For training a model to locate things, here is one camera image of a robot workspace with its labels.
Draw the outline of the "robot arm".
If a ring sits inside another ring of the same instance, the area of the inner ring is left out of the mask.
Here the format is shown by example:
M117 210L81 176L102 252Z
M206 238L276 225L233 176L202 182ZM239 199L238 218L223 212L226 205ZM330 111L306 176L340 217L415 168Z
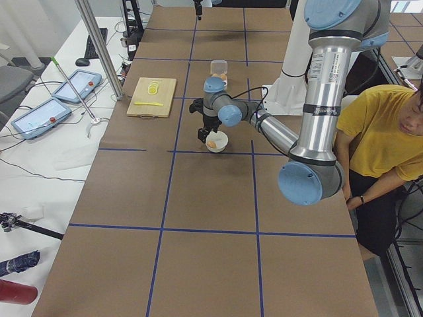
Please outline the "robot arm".
M236 100L222 79L206 79L204 96L189 107L203 118L198 139L249 122L288 157L278 185L289 201L312 205L339 192L344 172L332 145L351 55L387 41L390 10L389 1L300 1L266 102Z

